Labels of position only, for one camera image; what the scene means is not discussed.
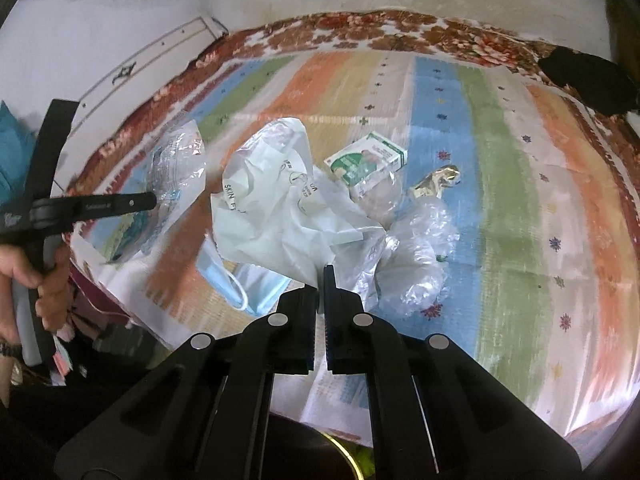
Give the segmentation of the person's left hand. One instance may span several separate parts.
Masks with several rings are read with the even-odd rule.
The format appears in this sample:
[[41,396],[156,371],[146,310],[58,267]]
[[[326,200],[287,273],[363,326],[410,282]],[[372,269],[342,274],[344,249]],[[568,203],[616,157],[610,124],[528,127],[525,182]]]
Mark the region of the person's left hand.
[[15,315],[13,311],[12,282],[38,292],[36,315],[43,327],[56,333],[66,322],[73,303],[70,292],[70,248],[58,246],[54,254],[54,267],[46,274],[36,271],[29,263],[24,250],[11,245],[1,246],[1,341],[18,344]]

